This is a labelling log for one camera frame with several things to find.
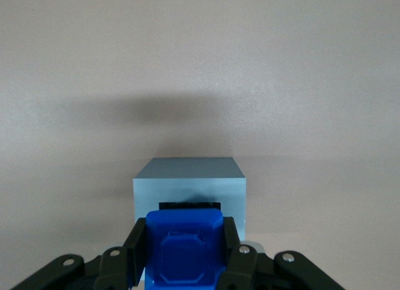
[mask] light blue box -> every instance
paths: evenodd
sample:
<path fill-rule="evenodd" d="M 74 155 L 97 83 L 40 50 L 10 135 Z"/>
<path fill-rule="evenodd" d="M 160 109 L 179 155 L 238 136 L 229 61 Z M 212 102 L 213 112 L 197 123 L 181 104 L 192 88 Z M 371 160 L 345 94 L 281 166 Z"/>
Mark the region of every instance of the light blue box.
<path fill-rule="evenodd" d="M 133 179 L 135 220 L 166 202 L 217 202 L 245 237 L 246 178 L 231 157 L 152 159 Z"/>

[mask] black mechanical linkage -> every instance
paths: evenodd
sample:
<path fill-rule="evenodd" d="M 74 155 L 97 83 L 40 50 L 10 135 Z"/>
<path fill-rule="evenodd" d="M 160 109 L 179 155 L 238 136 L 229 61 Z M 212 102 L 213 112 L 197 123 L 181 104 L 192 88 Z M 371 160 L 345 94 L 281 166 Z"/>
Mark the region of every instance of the black mechanical linkage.
<path fill-rule="evenodd" d="M 160 209 L 177 207 L 160 204 Z M 204 207 L 215 208 L 212 203 Z M 233 217 L 224 217 L 224 256 L 226 270 L 216 290 L 344 290 L 296 251 L 272 260 L 241 244 Z M 126 290 L 139 284 L 145 265 L 146 219 L 139 218 L 122 246 L 87 263 L 74 254 L 58 257 L 12 290 Z"/>

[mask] white wall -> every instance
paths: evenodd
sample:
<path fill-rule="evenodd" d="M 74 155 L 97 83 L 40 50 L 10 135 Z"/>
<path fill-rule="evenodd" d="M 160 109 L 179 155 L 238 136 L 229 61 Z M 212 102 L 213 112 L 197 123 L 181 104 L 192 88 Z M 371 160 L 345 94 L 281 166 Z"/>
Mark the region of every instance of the white wall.
<path fill-rule="evenodd" d="M 132 228 L 155 156 L 233 156 L 247 237 L 399 289 L 400 0 L 0 0 L 0 281 Z"/>

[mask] metal screw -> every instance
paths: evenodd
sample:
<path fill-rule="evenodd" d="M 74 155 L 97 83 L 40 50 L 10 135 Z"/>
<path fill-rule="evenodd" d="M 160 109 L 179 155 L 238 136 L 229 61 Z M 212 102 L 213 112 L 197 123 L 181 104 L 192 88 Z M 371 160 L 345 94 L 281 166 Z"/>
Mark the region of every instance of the metal screw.
<path fill-rule="evenodd" d="M 284 261 L 286 261 L 286 262 L 294 262 L 294 260 L 295 260 L 295 258 L 294 258 L 294 256 L 292 255 L 292 254 L 288 254 L 288 253 L 286 253 L 286 254 L 283 254 L 282 255 L 282 259 L 284 260 Z"/>
<path fill-rule="evenodd" d="M 113 250 L 113 251 L 110 252 L 110 256 L 111 256 L 111 257 L 116 257 L 116 256 L 118 256 L 118 255 L 119 255 L 119 250 L 118 250 L 118 249 L 115 249 L 115 250 Z"/>
<path fill-rule="evenodd" d="M 245 245 L 242 245 L 241 247 L 239 247 L 239 251 L 240 251 L 242 254 L 248 254 L 248 253 L 250 253 L 250 249 L 249 249 L 247 246 L 245 246 Z"/>
<path fill-rule="evenodd" d="M 64 265 L 64 266 L 69 266 L 69 265 L 72 265 L 72 264 L 74 264 L 74 263 L 75 263 L 75 260 L 74 260 L 74 259 L 66 259 L 66 260 L 63 262 L 62 265 Z"/>

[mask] box top face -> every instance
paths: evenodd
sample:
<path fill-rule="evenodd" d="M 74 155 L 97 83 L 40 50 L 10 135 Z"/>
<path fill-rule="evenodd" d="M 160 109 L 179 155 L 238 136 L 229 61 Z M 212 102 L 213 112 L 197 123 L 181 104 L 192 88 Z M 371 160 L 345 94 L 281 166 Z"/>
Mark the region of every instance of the box top face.
<path fill-rule="evenodd" d="M 244 178 L 244 175 L 232 157 L 155 157 L 135 178 Z"/>

